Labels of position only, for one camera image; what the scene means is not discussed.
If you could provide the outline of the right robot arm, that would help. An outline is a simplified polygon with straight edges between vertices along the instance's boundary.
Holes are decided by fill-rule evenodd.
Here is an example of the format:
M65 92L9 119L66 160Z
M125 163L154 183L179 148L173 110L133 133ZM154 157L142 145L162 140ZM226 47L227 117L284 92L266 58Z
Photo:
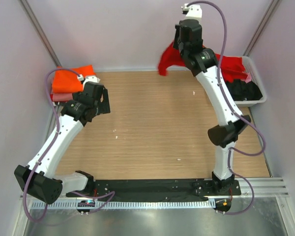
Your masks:
M235 182L231 172L235 144L239 134L247 127L243 115L233 101L227 86L218 75L218 60L212 49L203 47L202 26L197 20L180 21L176 26L174 48L185 66L205 89L214 108L218 125L207 132L210 141L215 145L215 166L212 172L212 190L222 195L228 193Z

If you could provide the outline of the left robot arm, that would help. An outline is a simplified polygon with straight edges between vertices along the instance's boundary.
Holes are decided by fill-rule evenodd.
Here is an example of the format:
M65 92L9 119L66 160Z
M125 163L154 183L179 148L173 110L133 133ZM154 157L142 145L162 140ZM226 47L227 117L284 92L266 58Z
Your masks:
M75 171L71 175L57 176L55 172L76 135L95 116L109 112L107 89L103 84L87 82L82 92L75 93L73 99L64 104L56 127L37 155L26 166L16 167L14 175L21 190L48 205L61 195L92 195L92 175Z

